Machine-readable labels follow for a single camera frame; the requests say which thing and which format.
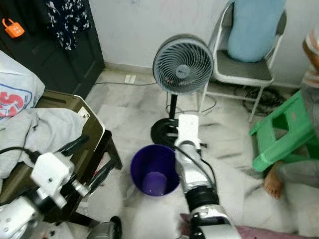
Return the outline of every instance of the light blue cushion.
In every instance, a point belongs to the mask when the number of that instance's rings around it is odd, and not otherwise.
[[[228,54],[239,61],[256,62],[272,48],[285,0],[236,0],[228,39]]]

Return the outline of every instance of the gray fan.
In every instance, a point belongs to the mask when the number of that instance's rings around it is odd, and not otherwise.
[[[190,95],[198,91],[210,80],[212,72],[211,52],[198,37],[177,35],[160,46],[153,62],[153,75],[157,83],[172,96],[169,118],[161,119],[152,126],[154,143],[170,145],[175,142],[177,95]]]

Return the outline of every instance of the green plastic stool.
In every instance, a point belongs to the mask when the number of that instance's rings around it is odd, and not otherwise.
[[[284,130],[286,134],[276,138],[276,128]],[[318,138],[300,91],[269,116],[257,122],[249,134],[257,136],[259,155],[253,161],[256,171],[262,172],[279,160],[296,162],[319,159]],[[306,145],[310,157],[292,154],[303,145]]]

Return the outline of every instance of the black door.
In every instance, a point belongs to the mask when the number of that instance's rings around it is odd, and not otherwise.
[[[88,0],[82,0],[92,27],[76,34],[77,48],[64,50],[51,36],[41,0],[1,0],[2,16],[8,15],[25,33],[12,39],[0,26],[0,50],[34,72],[49,90],[86,97],[104,68],[104,61]]]

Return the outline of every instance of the bare foot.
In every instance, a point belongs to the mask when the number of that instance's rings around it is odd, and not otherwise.
[[[264,188],[272,197],[279,199],[281,196],[281,189],[283,183],[279,180],[276,171],[279,165],[283,164],[283,161],[276,162],[267,177],[265,178]]]

